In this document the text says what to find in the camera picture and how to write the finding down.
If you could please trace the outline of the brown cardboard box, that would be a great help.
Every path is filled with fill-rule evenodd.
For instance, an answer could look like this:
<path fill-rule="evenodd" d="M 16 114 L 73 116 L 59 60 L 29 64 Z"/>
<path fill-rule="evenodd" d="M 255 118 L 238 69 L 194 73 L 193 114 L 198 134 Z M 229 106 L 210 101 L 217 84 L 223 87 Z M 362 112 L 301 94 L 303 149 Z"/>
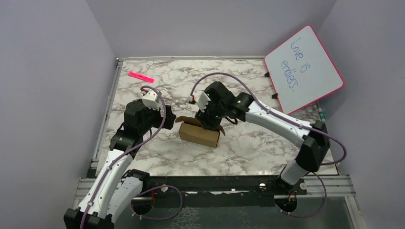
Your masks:
<path fill-rule="evenodd" d="M 214 131 L 203 129 L 202 124 L 196 118 L 179 116 L 175 122 L 181 123 L 179 135 L 181 140 L 187 142 L 217 148 L 220 135 L 225 136 L 225 131 L 221 125 Z"/>

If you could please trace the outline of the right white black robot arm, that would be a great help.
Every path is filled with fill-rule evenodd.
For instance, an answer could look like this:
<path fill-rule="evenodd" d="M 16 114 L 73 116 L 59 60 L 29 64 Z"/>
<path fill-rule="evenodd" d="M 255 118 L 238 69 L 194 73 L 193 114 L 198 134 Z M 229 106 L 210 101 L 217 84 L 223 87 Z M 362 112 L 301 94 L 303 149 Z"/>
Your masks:
<path fill-rule="evenodd" d="M 224 118 L 236 119 L 264 127 L 299 148 L 296 158 L 283 168 L 275 182 L 281 194 L 292 191 L 309 172 L 317 172 L 329 149 L 329 139 L 321 134 L 327 131 L 322 121 L 312 124 L 295 119 L 263 105 L 248 93 L 235 96 L 219 81 L 210 84 L 195 99 L 199 107 L 195 118 L 204 129 L 217 129 Z"/>

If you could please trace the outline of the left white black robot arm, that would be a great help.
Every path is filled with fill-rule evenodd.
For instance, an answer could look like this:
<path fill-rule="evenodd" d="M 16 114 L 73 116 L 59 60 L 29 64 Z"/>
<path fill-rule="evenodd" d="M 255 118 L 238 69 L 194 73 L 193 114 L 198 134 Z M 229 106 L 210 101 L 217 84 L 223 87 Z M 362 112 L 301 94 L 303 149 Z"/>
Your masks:
<path fill-rule="evenodd" d="M 146 195 L 149 181 L 131 178 L 123 188 L 117 185 L 139 148 L 148 142 L 143 136 L 152 128 L 172 129 L 176 116 L 157 95 L 146 95 L 127 104 L 124 121 L 111 138 L 106 161 L 92 187 L 76 209 L 64 215 L 68 229 L 112 229 L 131 194 Z"/>

